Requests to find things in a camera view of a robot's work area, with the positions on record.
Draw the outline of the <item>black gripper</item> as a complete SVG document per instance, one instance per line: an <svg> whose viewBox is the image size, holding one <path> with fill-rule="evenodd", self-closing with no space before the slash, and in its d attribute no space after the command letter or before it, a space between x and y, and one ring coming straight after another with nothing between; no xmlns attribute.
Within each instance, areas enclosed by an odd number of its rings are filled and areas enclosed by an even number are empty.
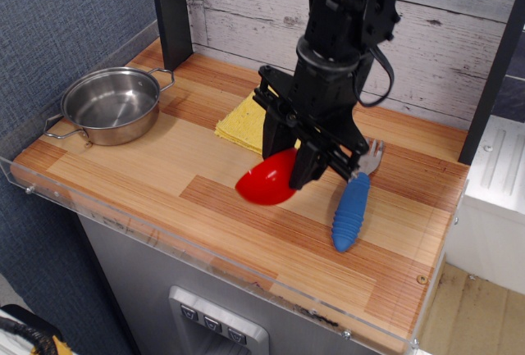
<svg viewBox="0 0 525 355"><path fill-rule="evenodd" d="M295 190L318 180L327 168L349 180L368 151L353 109L358 102L354 90L368 77L369 56L351 50L342 61L325 58L306 38L299 39L296 52L291 75L272 66L259 70L254 100L266 111L262 157L297 146L289 182Z"/></svg>

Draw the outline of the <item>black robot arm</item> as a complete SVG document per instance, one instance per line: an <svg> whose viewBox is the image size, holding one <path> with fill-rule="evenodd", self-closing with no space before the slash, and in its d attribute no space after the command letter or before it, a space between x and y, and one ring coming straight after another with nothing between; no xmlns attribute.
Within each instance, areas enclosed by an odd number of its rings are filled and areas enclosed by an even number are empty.
<svg viewBox="0 0 525 355"><path fill-rule="evenodd" d="M300 190L332 168L349 180L368 152L356 126L357 104L374 62L393 69L380 50L393 39L396 0L309 0L308 23L297 43L294 74L259 70L255 101L265 110L262 156L297 147L289 186Z"/></svg>

